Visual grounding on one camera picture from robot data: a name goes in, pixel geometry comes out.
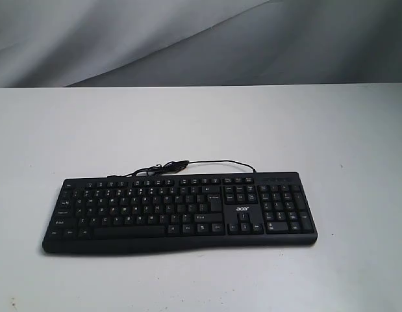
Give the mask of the black acer keyboard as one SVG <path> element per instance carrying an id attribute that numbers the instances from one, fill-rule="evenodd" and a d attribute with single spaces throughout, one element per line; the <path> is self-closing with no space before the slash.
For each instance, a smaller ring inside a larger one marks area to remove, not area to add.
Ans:
<path id="1" fill-rule="evenodd" d="M 49 254 L 144 254 L 311 245 L 318 233 L 295 172 L 67 179 Z"/>

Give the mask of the grey backdrop cloth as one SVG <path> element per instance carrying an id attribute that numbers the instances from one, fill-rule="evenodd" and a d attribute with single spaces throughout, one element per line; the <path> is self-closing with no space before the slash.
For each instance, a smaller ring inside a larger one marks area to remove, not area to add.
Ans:
<path id="1" fill-rule="evenodd" d="M 402 1 L 0 1 L 0 87 L 402 82 Z"/>

